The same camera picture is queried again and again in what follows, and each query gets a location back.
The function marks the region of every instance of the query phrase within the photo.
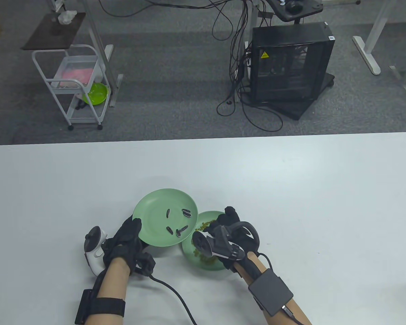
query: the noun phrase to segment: white table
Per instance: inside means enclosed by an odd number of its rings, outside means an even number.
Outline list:
[[[315,325],[406,325],[406,133],[1,146],[0,325],[73,324],[94,281],[86,232],[167,187],[201,212],[236,207]],[[152,252],[199,325],[264,324],[239,276]],[[190,321],[132,277],[125,324]]]

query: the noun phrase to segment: computer case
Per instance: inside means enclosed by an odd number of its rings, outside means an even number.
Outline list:
[[[253,28],[252,101],[316,100],[334,42],[326,22]]]

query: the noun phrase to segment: black armband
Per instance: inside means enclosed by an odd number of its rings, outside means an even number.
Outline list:
[[[87,317],[95,314],[125,315],[125,302],[118,298],[92,298],[92,289],[86,289],[81,296],[76,313],[75,325],[84,325]]]

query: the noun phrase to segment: pink item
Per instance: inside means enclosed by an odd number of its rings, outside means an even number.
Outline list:
[[[89,83],[92,74],[92,68],[67,70],[63,73],[62,79],[76,79],[86,86]],[[61,82],[59,87],[77,88],[78,86],[75,82]]]

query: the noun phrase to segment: white vr controller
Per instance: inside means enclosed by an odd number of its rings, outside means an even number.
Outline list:
[[[107,239],[107,233],[99,226],[94,226],[86,235],[84,255],[93,274],[98,276],[105,269],[104,251],[101,244]]]

